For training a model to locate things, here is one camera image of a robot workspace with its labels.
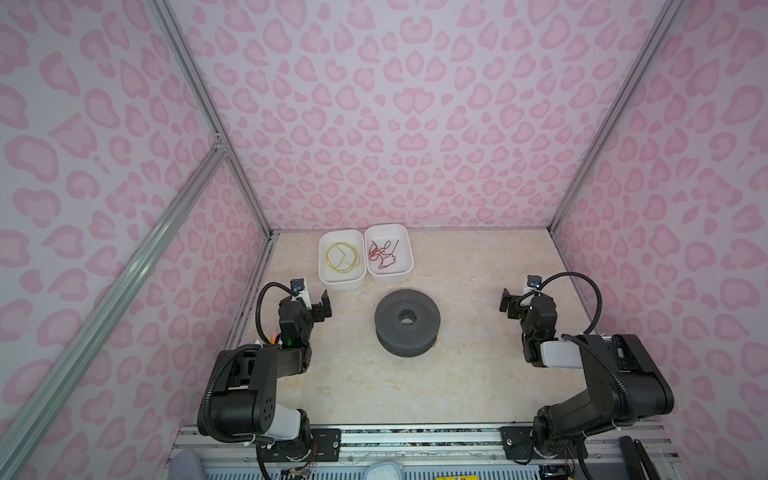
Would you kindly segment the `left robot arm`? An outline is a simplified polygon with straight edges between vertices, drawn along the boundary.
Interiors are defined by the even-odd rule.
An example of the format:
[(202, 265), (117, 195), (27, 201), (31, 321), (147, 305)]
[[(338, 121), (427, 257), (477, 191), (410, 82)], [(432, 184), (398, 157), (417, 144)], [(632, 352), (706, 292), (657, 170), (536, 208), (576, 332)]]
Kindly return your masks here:
[[(272, 288), (286, 297), (278, 304), (278, 335), (269, 340), (261, 325), (261, 310)], [(312, 448), (308, 415), (278, 404), (277, 381), (306, 373), (314, 326), (331, 316), (329, 296), (324, 293), (318, 303), (312, 302), (304, 278), (288, 285), (265, 284), (254, 313), (261, 341), (218, 354), (197, 414), (199, 433), (220, 443), (252, 442), (286, 449), (292, 457), (305, 455)]]

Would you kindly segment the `dark grey cable spool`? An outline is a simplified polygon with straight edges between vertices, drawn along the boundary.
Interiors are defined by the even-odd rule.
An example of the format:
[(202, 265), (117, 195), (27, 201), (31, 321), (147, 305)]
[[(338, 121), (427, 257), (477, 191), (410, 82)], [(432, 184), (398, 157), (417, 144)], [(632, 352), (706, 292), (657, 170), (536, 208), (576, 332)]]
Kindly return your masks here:
[(420, 356), (437, 342), (441, 314), (427, 294), (400, 289), (387, 294), (374, 314), (376, 336), (389, 353), (404, 358)]

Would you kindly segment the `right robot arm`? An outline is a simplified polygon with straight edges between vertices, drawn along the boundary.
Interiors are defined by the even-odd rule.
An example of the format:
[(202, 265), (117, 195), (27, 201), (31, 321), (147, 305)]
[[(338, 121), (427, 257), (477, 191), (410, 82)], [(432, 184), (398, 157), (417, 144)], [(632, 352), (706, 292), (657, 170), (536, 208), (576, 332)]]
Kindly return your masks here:
[[(586, 282), (595, 294), (593, 317), (579, 335), (558, 332), (557, 304), (544, 291), (554, 281), (568, 277)], [(528, 364), (577, 369), (585, 379), (582, 392), (541, 407), (527, 435), (502, 431), (507, 459), (519, 465), (566, 453), (583, 459), (588, 438), (672, 412), (672, 388), (639, 337), (597, 334), (603, 296), (589, 276), (568, 271), (548, 278), (530, 275), (521, 294), (502, 292), (499, 310), (518, 321)]]

